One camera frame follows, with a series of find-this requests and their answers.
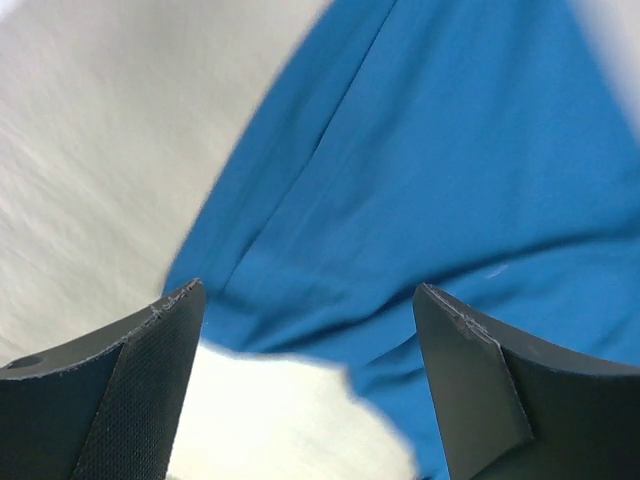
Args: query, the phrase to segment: white surface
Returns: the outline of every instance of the white surface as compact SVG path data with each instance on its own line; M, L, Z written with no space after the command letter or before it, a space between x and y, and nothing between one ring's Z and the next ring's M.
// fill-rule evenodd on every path
M585 2L639 119L639 9ZM323 3L29 0L0 23L0 363L158 295L243 125ZM402 480L412 468L339 373L201 348L171 472Z

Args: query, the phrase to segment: hole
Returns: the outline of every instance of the hole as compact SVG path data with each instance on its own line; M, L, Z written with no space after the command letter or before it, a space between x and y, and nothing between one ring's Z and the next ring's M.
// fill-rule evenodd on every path
M28 357L22 357L17 360L14 360L5 368L7 370L13 370L15 368L33 367L34 365L38 365L43 361L44 361L44 358L42 358L40 355L29 355Z

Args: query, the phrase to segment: black plastic piece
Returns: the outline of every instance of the black plastic piece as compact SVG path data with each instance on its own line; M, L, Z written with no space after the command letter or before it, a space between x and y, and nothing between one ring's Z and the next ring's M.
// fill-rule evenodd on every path
M164 479L204 305L194 281L0 369L0 479Z
M452 480L640 478L640 369L422 285L414 312Z

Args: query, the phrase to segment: blue fabric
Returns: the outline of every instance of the blue fabric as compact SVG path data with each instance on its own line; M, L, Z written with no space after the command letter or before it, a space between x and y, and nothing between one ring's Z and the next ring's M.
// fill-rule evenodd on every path
M415 286L640 364L639 260L639 150L566 3L336 0L167 290L204 280L216 344L348 365L444 479Z

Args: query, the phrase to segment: white floor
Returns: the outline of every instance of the white floor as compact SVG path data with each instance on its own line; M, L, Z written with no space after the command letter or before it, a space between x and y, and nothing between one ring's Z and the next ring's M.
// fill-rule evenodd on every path
M252 110L327 1L26 0L11 11L16 0L0 0L0 364L157 297ZM583 18L640 125L640 9L583 5L597 7ZM339 372L201 348L171 474L408 480L413 469Z

